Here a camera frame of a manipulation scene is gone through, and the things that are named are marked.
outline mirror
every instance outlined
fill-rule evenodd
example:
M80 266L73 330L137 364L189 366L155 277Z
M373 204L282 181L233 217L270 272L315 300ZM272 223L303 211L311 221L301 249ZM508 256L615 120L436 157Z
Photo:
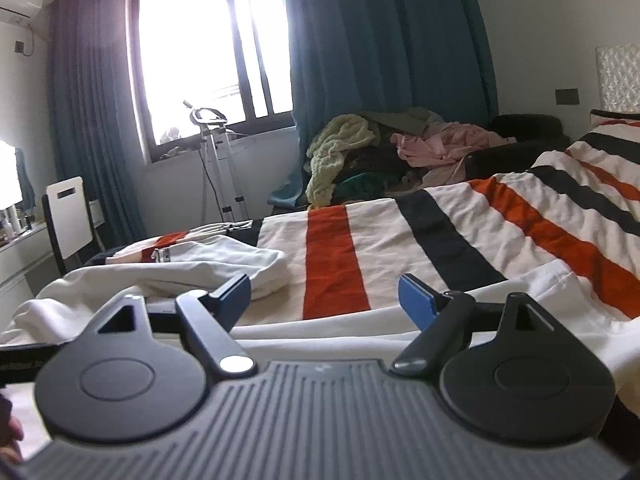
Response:
M0 210L22 201L15 148L0 140Z

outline white tufted headboard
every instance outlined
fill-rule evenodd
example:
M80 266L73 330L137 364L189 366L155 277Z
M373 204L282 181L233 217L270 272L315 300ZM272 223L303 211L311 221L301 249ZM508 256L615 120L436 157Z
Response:
M596 49L600 103L609 112L640 112L640 44Z

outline pile of clothes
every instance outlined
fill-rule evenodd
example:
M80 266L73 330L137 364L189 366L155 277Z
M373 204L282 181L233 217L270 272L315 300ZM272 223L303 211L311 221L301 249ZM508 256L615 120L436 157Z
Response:
M446 123L419 107L341 115L306 151L306 198L315 209L456 184L465 180L466 155L510 142L515 139L475 124Z

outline window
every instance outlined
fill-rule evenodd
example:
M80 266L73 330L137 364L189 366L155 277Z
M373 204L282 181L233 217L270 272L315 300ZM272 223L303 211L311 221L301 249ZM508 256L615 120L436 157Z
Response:
M197 145L185 100L242 134L293 125L282 0L132 0L132 54L153 161Z

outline pink clothing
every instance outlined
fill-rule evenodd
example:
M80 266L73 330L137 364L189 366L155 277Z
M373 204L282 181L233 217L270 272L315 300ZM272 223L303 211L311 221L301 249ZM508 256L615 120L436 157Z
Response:
M435 123L421 137L393 134L391 142L409 166L432 170L425 175L423 183L442 186L465 180L462 159L469 153L510 141L475 124Z

